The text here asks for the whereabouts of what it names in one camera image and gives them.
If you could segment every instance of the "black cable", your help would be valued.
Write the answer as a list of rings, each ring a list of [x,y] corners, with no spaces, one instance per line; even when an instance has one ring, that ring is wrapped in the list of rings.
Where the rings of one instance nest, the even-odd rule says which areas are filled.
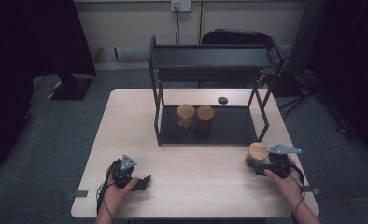
[[[289,115],[289,113],[290,113],[292,110],[297,109],[297,108],[299,108],[301,105],[303,105],[304,103],[306,103],[306,102],[309,100],[310,96],[311,96],[311,95],[313,95],[313,94],[315,94],[313,91],[309,92],[309,93],[308,93],[308,94],[306,94],[304,97],[301,97],[301,98],[300,98],[301,100],[300,100],[297,104],[295,104],[292,108],[290,108],[290,109],[289,109],[289,111],[287,111],[286,113],[282,113],[282,114],[285,114],[285,116],[284,116],[283,120],[285,120],[285,119],[286,119],[286,117]]]
[[[42,86],[42,84],[44,84],[45,79],[47,79],[47,75],[44,75],[44,79],[42,79],[41,83],[35,88],[35,90],[33,91],[33,94],[38,91],[38,89]]]
[[[294,48],[294,46],[293,45],[291,45],[285,52],[284,52],[284,56],[286,57],[286,58],[289,58],[289,56],[287,55],[287,53],[292,49],[292,48]]]
[[[178,7],[175,7],[175,14],[176,14],[176,45],[177,45],[177,35],[178,35],[178,44],[180,45],[180,24],[178,22]]]
[[[282,109],[284,109],[286,106],[289,106],[289,105],[292,105],[292,104],[294,104],[295,102],[297,102],[297,101],[299,101],[299,100],[301,100],[301,99],[303,99],[304,97],[303,96],[301,96],[301,97],[299,97],[299,98],[297,98],[297,99],[295,99],[295,100],[292,100],[292,101],[290,101],[290,102],[288,102],[288,103],[286,103],[286,104],[284,104],[284,105],[281,105],[278,109],[281,111]]]
[[[114,168],[114,166],[118,163],[118,161],[114,161],[109,167],[108,167],[108,172],[106,173],[106,180],[103,183],[103,186],[101,187],[101,191],[98,194],[98,198],[97,198],[97,208],[96,208],[96,212],[97,214],[99,214],[99,210],[100,210],[100,206],[102,205],[102,201],[103,198],[105,197],[105,193],[106,190],[108,189],[108,187],[110,187],[112,184],[108,185],[108,180],[109,180],[109,176],[111,174],[112,169]]]

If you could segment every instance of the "hand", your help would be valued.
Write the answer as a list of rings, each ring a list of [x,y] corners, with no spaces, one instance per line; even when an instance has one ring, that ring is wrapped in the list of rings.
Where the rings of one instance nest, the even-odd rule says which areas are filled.
[[[289,157],[289,161],[290,163],[295,164],[295,161],[291,157]],[[289,204],[291,211],[293,211],[293,209],[295,209],[298,203],[303,199],[300,186],[298,186],[298,183],[295,182],[292,177],[294,176],[295,178],[300,179],[298,172],[292,169],[290,173],[292,176],[289,175],[285,179],[280,178],[270,170],[265,170],[264,172],[275,182],[275,184],[277,184],[280,193]]]
[[[126,196],[132,191],[132,188],[134,188],[138,181],[138,178],[133,178],[125,188],[120,189],[111,180],[111,175],[109,179],[110,181],[107,183],[109,187],[106,189],[102,204],[100,205],[99,214],[96,219],[96,223],[98,224],[112,223],[112,218],[117,214],[119,208],[123,205]]]
[[[295,165],[295,162],[291,157],[289,157],[289,161]],[[289,204],[290,210],[297,218],[298,223],[320,224],[318,218],[304,202],[301,188],[292,177],[294,176],[297,179],[300,178],[300,174],[298,174],[297,171],[291,169],[290,175],[284,179],[275,175],[270,170],[265,170],[265,174],[277,184],[280,193]]]
[[[129,192],[131,192],[132,188],[134,188],[135,184],[137,183],[137,180],[138,178],[131,179],[131,181],[129,181],[129,183],[123,189],[120,189],[118,188],[117,185],[112,184],[106,190],[105,197],[103,198],[105,203],[102,203],[102,206],[107,205],[107,208],[111,213],[111,216],[117,214],[118,209],[122,206],[126,196],[129,194]]]

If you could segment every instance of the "cup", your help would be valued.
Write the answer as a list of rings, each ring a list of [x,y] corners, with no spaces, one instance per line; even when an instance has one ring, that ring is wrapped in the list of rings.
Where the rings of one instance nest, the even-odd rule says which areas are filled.
[[[268,158],[268,147],[262,143],[255,142],[248,147],[246,156],[247,166],[254,168],[257,164],[262,164]]]
[[[192,126],[192,117],[195,114],[195,108],[192,105],[180,105],[177,108],[178,126],[188,130]]]
[[[213,117],[215,115],[214,109],[209,105],[199,106],[197,110],[198,114],[198,127],[203,131],[210,131]]]

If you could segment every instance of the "metal frame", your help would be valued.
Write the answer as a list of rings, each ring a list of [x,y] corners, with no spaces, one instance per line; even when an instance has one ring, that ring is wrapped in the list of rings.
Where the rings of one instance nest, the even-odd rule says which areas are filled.
[[[221,48],[227,48],[227,49],[244,49],[244,48],[250,48],[250,49],[267,49],[268,52],[270,52],[270,57],[271,60],[274,62],[274,65],[271,68],[275,68],[275,74],[274,74],[274,78],[272,78],[272,83],[270,85],[270,88],[268,89],[264,99],[261,99],[261,96],[259,94],[258,91],[258,87],[257,87],[257,83],[254,84],[254,88],[252,89],[252,92],[250,94],[249,100],[248,100],[248,109],[251,105],[251,102],[253,100],[254,95],[256,96],[257,99],[257,103],[260,107],[260,110],[262,112],[262,119],[263,122],[265,124],[264,128],[262,129],[262,132],[260,134],[260,136],[258,136],[257,141],[261,142],[263,137],[266,134],[266,131],[269,128],[269,122],[268,122],[268,118],[266,117],[266,113],[265,113],[265,106],[266,103],[268,102],[269,96],[271,94],[271,89],[276,85],[277,82],[277,78],[280,76],[280,72],[283,69],[283,65],[285,63],[285,59],[282,57],[282,53],[280,52],[280,49],[277,46],[277,43],[275,41],[275,39],[270,36],[270,41],[268,43],[268,45],[254,45],[254,46],[249,46],[249,45],[245,45],[245,46],[238,46],[238,45],[199,45],[199,46],[158,46],[156,44],[156,39],[155,36],[153,36],[151,38],[151,42],[150,42],[150,46],[149,46],[149,57],[148,57],[148,63],[149,63],[149,73],[150,73],[150,78],[151,78],[151,85],[152,85],[152,91],[154,94],[154,101],[155,101],[155,106],[156,106],[156,110],[155,110],[155,120],[154,120],[154,128],[155,128],[155,133],[157,135],[157,140],[158,140],[158,145],[161,145],[162,139],[161,139],[161,130],[158,127],[158,123],[159,123],[159,115],[161,112],[161,109],[163,110],[165,108],[165,104],[164,104],[164,99],[163,99],[163,82],[164,81],[171,81],[171,82],[175,82],[175,81],[198,81],[199,79],[196,79],[197,77],[189,77],[189,78],[185,78],[185,71],[188,72],[188,70],[192,69],[191,71],[196,71],[196,72],[200,72],[200,74],[205,71],[211,71],[213,69],[219,70],[219,69],[228,69],[228,70],[232,70],[234,71],[234,69],[254,69],[254,68],[262,68],[256,65],[251,65],[251,66],[245,66],[245,67],[227,67],[227,66],[216,66],[216,67],[212,67],[212,66],[208,66],[208,67],[204,67],[204,66],[183,66],[181,64],[177,64],[176,66],[167,66],[167,67],[160,67],[160,66],[155,66],[154,65],[154,53],[155,53],[155,49],[156,48],[171,48],[171,49],[185,49],[185,48],[202,48],[202,49],[221,49]],[[155,71],[157,72],[161,72],[163,71],[163,69],[173,69],[174,71],[177,72],[182,72],[183,76],[182,77],[171,77],[171,78],[166,78],[163,77],[164,80],[161,80],[160,77],[158,76],[158,92],[157,92],[157,87],[156,87],[156,83],[155,83]],[[222,76],[222,77],[209,77],[210,80],[212,81],[222,81],[222,80],[233,80],[231,77],[227,76]]]

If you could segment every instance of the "chair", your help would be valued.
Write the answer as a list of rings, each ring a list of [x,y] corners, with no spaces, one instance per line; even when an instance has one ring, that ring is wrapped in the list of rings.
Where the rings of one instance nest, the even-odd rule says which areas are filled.
[[[253,31],[233,30],[233,29],[218,29],[206,33],[201,40],[202,45],[218,45],[218,44],[233,44],[233,45],[267,45],[269,36]],[[254,69],[256,75],[261,75],[262,71]],[[198,82],[198,88],[201,88],[202,81]]]

